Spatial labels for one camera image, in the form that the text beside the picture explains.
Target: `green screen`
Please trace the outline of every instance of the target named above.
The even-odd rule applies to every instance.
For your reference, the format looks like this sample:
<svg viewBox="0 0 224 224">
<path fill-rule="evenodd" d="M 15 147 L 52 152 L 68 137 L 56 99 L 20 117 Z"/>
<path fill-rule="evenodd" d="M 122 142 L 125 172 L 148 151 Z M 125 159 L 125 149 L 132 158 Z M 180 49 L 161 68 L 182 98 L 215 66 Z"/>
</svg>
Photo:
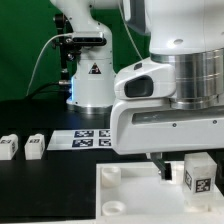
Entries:
<svg viewBox="0 0 224 224">
<path fill-rule="evenodd" d="M 53 22 L 56 13 L 59 11 L 48 0 L 1 0 L 1 101 L 25 97 L 41 49 L 57 34 Z M 128 39 L 118 10 L 97 10 L 92 12 L 92 16 L 107 25 L 113 33 L 115 72 L 140 60 Z M 149 38 L 132 31 L 131 33 L 140 53 L 144 58 L 147 57 Z M 49 46 L 41 59 L 31 92 L 45 83 L 59 79 L 59 49 L 54 50 Z"/>
</svg>

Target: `black table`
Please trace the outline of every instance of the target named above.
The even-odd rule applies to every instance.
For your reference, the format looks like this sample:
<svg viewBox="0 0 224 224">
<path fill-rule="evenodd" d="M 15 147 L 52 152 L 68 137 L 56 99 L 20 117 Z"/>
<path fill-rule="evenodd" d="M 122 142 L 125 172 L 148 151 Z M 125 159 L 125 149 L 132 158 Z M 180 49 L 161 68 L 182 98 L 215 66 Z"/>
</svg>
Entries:
<svg viewBox="0 0 224 224">
<path fill-rule="evenodd" d="M 47 145 L 54 130 L 108 129 L 110 115 L 69 112 L 57 100 L 6 101 L 0 111 L 0 136 L 19 137 L 15 158 L 0 161 L 0 222 L 94 219 L 96 164 L 146 161 L 110 149 L 45 151 L 42 160 L 26 161 L 30 135 L 44 134 Z"/>
</svg>

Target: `white block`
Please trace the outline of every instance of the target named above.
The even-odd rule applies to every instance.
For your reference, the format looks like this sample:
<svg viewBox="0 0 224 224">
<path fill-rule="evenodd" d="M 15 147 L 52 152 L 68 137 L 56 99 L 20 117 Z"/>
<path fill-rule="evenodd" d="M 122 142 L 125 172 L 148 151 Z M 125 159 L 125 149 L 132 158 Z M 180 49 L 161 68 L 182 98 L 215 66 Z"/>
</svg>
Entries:
<svg viewBox="0 0 224 224">
<path fill-rule="evenodd" d="M 183 193 L 189 205 L 201 206 L 214 199 L 216 169 L 206 152 L 185 155 Z"/>
<path fill-rule="evenodd" d="M 0 139 L 0 160 L 11 160 L 18 150 L 17 135 L 3 136 Z"/>
<path fill-rule="evenodd" d="M 26 160 L 41 159 L 45 149 L 44 135 L 37 134 L 29 137 L 25 145 Z"/>
</svg>

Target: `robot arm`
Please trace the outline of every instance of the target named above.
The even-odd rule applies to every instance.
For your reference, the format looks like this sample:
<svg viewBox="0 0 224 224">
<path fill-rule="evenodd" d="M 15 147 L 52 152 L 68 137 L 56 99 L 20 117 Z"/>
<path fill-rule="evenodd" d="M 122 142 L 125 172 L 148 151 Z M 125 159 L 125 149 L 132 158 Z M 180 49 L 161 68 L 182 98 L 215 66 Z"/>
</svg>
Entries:
<svg viewBox="0 0 224 224">
<path fill-rule="evenodd" d="M 95 114 L 110 112 L 114 102 L 112 33 L 94 20 L 91 9 L 113 9 L 117 0 L 51 0 L 73 28 L 71 44 L 81 48 L 72 77 L 70 110 Z"/>
<path fill-rule="evenodd" d="M 127 2 L 126 18 L 134 21 L 131 3 L 138 1 Z M 119 154 L 223 148 L 224 2 L 144 3 L 151 58 L 117 75 L 113 148 Z"/>
</svg>

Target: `white platform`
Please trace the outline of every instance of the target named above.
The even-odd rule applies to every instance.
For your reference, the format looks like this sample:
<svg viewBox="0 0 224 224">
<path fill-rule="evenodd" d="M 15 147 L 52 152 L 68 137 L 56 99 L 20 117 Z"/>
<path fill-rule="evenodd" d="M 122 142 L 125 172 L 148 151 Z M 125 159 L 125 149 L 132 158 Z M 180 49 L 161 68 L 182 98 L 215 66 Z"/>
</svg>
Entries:
<svg viewBox="0 0 224 224">
<path fill-rule="evenodd" d="M 102 185 L 102 169 L 121 168 L 121 182 L 116 187 Z M 224 199 L 215 187 L 214 201 L 204 207 L 189 207 L 182 193 L 183 162 L 173 162 L 173 181 L 161 181 L 153 163 L 105 164 L 97 166 L 97 223 L 224 223 Z M 108 201 L 126 205 L 122 216 L 103 216 Z"/>
</svg>

